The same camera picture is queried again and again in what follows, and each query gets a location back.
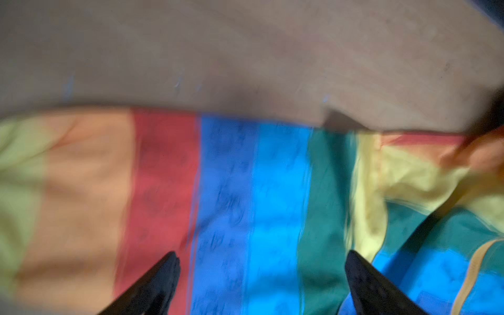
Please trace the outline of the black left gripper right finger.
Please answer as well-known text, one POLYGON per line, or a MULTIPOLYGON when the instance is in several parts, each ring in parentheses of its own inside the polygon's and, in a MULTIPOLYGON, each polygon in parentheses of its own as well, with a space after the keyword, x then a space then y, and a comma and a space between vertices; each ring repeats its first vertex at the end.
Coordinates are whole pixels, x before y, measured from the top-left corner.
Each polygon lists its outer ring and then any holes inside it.
POLYGON ((403 294, 357 251, 348 252, 345 272, 357 314, 416 314, 426 312, 403 294))

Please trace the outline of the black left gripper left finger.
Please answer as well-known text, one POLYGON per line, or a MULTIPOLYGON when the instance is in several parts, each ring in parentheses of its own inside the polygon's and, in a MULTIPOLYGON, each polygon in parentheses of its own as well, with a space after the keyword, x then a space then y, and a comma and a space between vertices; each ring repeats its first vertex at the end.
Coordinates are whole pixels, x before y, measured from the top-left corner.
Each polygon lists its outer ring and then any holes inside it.
POLYGON ((99 314, 167 314, 180 274, 180 258, 171 251, 99 314))

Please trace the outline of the rainbow striped zip jacket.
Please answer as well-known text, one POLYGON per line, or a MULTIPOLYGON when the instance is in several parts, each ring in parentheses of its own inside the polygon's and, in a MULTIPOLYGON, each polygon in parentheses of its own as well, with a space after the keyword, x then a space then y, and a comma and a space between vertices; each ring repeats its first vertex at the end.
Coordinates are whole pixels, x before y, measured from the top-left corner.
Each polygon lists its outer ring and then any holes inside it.
POLYGON ((164 112, 1 122, 1 296, 94 313, 166 253, 171 314, 354 314, 357 251, 429 314, 503 313, 503 129, 164 112))

